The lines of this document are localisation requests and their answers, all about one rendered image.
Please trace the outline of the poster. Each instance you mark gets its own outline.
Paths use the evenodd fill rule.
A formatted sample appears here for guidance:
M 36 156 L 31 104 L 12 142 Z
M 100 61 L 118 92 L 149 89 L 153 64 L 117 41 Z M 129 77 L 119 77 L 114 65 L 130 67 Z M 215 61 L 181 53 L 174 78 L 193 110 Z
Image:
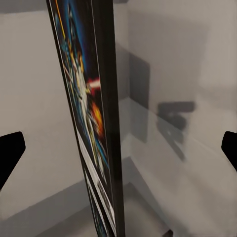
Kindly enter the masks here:
M 46 0 L 79 155 L 111 237 L 125 237 L 113 0 Z

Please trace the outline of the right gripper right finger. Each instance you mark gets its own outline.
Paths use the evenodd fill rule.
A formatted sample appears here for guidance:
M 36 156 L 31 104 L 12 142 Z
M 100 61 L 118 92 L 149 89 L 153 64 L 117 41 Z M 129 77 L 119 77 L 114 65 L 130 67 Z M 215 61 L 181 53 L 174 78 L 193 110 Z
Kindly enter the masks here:
M 237 133 L 226 131 L 221 149 L 237 171 Z

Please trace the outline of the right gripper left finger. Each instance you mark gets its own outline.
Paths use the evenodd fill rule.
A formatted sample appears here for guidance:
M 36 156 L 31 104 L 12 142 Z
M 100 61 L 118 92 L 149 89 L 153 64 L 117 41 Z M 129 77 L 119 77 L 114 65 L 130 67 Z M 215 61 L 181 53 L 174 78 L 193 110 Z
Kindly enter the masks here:
M 25 149 L 25 140 L 20 131 L 0 137 L 0 191 Z

